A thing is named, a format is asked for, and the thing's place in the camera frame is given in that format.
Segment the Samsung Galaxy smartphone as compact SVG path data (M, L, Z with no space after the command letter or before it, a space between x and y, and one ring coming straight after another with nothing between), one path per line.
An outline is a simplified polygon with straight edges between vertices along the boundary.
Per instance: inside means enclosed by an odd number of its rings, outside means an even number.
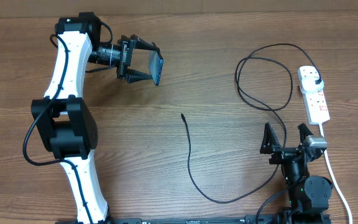
M159 51L150 51L148 68L151 74L152 80L156 86L160 83L160 77L163 69L163 57Z

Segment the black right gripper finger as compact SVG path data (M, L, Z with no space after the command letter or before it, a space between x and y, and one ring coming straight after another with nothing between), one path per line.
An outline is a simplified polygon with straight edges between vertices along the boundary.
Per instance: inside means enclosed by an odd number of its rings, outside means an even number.
M312 136L313 133L308 129L305 123L298 125L298 130L300 134L300 142L306 144L308 142L308 136Z
M279 140L270 125L266 123L264 126L264 136L260 147L261 154L273 154L281 148Z

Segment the cardboard back panel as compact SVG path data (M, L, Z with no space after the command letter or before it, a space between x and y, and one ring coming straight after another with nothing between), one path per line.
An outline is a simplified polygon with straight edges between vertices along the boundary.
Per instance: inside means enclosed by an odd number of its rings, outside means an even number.
M358 11L358 0L0 0L0 18L282 11Z

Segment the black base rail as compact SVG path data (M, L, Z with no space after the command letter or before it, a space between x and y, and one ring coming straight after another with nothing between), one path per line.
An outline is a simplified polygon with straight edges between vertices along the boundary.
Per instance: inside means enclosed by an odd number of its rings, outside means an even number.
M112 224L255 224L255 223L331 223L329 215L322 217L308 217L306 215L294 215L291 222L285 221L280 215L259 215L256 221L256 215L246 215L244 218L194 218L194 219L156 219L141 220L140 218L110 218L105 223Z

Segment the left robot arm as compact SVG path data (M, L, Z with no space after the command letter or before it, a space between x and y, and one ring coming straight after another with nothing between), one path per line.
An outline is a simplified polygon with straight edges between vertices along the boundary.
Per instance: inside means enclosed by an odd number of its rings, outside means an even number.
M44 97L33 100L34 122L23 143L25 160L37 166L27 154L29 136L38 129L52 164L65 171L76 203L74 223L112 223L109 205L99 185L94 152L98 144L98 127L83 99L88 63L100 70L116 69L118 79L128 83L152 80L160 82L163 57L155 43L137 35L122 36L116 44L101 41L105 23L93 12L76 17L61 17L55 24L57 59L53 76Z

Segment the white charger adapter plug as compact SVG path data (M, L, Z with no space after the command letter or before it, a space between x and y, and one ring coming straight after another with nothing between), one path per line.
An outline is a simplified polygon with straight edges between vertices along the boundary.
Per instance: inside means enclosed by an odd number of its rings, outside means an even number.
M324 82L318 77L301 77L300 91L302 94L310 94L316 91L321 91L324 88Z

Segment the white power strip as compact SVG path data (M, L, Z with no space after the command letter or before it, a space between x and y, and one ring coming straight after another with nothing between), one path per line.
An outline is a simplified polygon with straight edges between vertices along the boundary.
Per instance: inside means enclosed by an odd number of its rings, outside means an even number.
M297 71L299 85L301 77L318 77L319 74L314 66L302 66ZM330 120L327 102L323 89L310 94L302 94L305 104L308 123L312 125L323 124Z

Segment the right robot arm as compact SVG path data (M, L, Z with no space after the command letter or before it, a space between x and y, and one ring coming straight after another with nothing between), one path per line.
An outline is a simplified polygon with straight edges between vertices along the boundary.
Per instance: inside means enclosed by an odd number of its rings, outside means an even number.
M268 154L270 164L280 165L285 178L285 189L267 199L259 208L256 223L330 223L329 208L333 183L322 176L310 175L307 163L319 159L327 149L321 135L314 135L302 123L298 125L300 144L297 147L280 145L269 123L264 127L261 154ZM261 211L272 200L287 193L290 206L281 208L276 214L261 215Z

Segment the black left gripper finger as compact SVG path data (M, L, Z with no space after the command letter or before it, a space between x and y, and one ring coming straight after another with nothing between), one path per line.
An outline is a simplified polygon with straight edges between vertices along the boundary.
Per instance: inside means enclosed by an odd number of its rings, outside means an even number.
M156 52L160 51L160 49L157 47L157 45L154 42L148 43L135 34L131 35L131 40L133 41L134 49L150 50Z
M140 72L138 70L133 70L128 68L126 72L126 81L128 83L135 83L142 80L152 80L151 74Z

